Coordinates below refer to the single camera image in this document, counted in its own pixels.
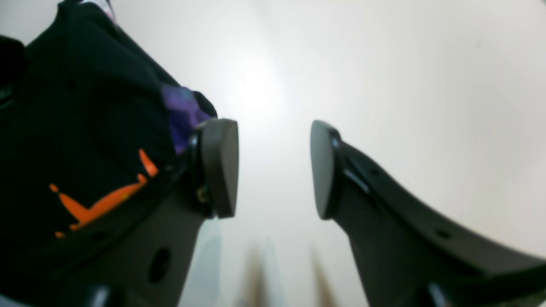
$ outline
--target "orange pattern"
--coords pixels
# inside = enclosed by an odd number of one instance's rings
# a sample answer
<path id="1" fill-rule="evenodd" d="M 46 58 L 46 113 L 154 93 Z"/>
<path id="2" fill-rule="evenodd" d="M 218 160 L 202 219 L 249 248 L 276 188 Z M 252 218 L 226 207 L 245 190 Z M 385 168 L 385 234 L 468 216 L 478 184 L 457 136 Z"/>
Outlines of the orange pattern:
<path id="1" fill-rule="evenodd" d="M 148 172 L 148 175 L 151 178 L 156 176 L 158 173 L 158 169 L 155 164 L 153 164 L 153 162 L 150 160 L 150 158 L 148 158 L 148 155 L 144 152 L 144 150 L 140 149 L 139 155 L 144 168 Z M 113 208 L 117 207 L 119 204 L 123 203 L 125 200 L 131 197 L 144 185 L 146 185 L 147 179 L 146 177 L 144 177 L 144 175 L 138 174 L 137 178 L 138 183 L 124 186 L 111 192 L 110 194 L 101 198 L 94 205 L 92 205 L 90 209 L 84 207 L 83 205 L 75 201 L 72 197 L 59 192 L 59 189 L 56 185 L 51 184 L 49 188 L 51 189 L 51 191 L 59 195 L 59 199 L 61 200 L 64 207 L 78 220 L 77 224 L 70 225 L 70 229 L 72 231 L 77 231 L 81 227 L 108 213 Z M 55 236 L 57 238 L 63 238 L 65 234 L 62 232 L 56 232 Z"/>

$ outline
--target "black fabric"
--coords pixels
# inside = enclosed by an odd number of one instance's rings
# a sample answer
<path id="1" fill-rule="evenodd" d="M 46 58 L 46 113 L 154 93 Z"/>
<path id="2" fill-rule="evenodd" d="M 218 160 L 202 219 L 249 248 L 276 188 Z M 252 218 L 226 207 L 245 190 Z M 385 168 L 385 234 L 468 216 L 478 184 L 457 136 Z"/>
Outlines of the black fabric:
<path id="1" fill-rule="evenodd" d="M 161 83 L 176 81 L 98 6 L 60 3 L 26 57 L 14 103 L 0 109 L 0 242 L 11 250 L 76 222 L 50 184 L 90 208 L 147 174 L 139 149 L 159 167 L 174 157 Z"/>

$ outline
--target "purple fabric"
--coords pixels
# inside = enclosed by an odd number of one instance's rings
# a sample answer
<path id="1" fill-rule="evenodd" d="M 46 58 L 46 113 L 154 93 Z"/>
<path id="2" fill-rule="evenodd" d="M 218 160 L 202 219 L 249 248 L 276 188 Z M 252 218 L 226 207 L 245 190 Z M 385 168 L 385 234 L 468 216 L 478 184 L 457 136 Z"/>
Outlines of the purple fabric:
<path id="1" fill-rule="evenodd" d="M 199 109 L 193 92 L 181 86 L 162 85 L 163 100 L 169 113 L 169 126 L 175 152 L 180 154 L 188 146 L 193 130 L 211 117 Z"/>

